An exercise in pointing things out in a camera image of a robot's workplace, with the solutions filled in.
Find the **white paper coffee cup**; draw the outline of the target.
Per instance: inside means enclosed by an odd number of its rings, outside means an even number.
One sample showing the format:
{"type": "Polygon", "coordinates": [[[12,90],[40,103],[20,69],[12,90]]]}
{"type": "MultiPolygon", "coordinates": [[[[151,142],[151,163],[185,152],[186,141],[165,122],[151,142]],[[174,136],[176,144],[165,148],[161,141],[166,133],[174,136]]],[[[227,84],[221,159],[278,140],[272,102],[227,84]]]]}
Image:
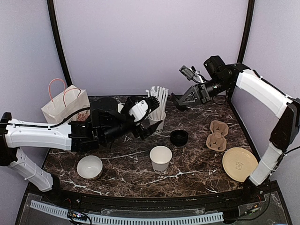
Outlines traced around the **white paper coffee cup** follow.
{"type": "Polygon", "coordinates": [[[164,173],[173,157],[171,150],[166,146],[156,146],[150,151],[150,159],[155,173],[164,173]]]}

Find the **stack of black cup lids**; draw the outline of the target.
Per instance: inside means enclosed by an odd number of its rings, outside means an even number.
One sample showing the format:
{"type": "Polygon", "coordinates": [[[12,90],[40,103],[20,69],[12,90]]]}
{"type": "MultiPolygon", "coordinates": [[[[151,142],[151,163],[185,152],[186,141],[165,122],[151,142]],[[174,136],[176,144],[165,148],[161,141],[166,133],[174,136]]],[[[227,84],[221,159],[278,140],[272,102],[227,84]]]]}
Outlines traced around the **stack of black cup lids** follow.
{"type": "Polygon", "coordinates": [[[170,141],[177,147],[184,146],[188,142],[188,132],[185,130],[174,130],[170,133],[170,141]]]}

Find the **stack of white paper cups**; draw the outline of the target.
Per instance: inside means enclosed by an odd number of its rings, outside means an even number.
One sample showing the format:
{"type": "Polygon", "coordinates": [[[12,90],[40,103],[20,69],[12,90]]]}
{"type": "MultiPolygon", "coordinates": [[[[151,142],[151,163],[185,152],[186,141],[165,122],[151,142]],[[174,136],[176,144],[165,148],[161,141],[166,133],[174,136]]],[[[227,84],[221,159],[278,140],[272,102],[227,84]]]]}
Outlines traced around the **stack of white paper cups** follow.
{"type": "Polygon", "coordinates": [[[123,114],[122,109],[123,109],[124,105],[123,104],[118,104],[118,113],[123,114]]]}

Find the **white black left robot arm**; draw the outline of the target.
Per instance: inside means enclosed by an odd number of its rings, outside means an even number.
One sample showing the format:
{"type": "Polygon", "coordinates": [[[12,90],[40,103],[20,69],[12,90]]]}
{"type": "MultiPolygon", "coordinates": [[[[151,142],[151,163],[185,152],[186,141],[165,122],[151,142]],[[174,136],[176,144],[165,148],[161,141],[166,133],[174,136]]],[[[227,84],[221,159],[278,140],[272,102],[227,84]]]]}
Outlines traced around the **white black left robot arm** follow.
{"type": "Polygon", "coordinates": [[[0,120],[0,165],[7,166],[34,184],[41,192],[47,192],[55,204],[66,201],[66,193],[60,190],[59,178],[30,160],[22,147],[55,148],[83,152],[106,147],[119,137],[132,133],[144,140],[155,133],[160,121],[144,128],[142,122],[159,107],[156,97],[131,96],[122,110],[112,97],[91,102],[86,121],[70,121],[67,116],[58,124],[31,123],[12,118],[6,112],[0,120]]]}

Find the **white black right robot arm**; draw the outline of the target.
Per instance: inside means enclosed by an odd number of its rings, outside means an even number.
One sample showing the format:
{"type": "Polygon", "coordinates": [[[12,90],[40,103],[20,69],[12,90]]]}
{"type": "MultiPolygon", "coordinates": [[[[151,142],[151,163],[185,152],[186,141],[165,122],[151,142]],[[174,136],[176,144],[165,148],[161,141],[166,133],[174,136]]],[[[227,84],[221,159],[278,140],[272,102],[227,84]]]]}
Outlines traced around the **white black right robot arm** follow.
{"type": "Polygon", "coordinates": [[[276,171],[283,158],[295,151],[290,145],[300,131],[300,100],[284,93],[243,63],[226,64],[220,56],[211,56],[204,62],[210,79],[205,79],[194,67],[182,66],[179,71],[195,82],[181,97],[172,94],[174,105],[181,111],[189,106],[202,105],[219,93],[231,96],[237,89],[255,99],[262,111],[270,116],[274,127],[270,133],[265,151],[260,151],[258,166],[247,178],[259,186],[276,171]]]}

